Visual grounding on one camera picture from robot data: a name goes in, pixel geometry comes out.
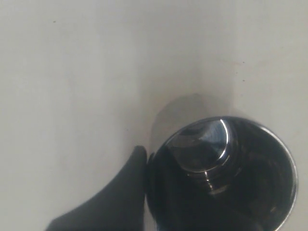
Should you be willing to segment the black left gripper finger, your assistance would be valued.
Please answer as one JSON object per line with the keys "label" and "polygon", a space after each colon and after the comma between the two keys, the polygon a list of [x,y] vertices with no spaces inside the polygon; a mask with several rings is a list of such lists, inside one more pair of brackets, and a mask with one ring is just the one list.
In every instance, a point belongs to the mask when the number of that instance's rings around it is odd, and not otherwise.
{"label": "black left gripper finger", "polygon": [[49,231],[142,231],[147,152],[135,146],[119,173],[101,191],[55,218]]}

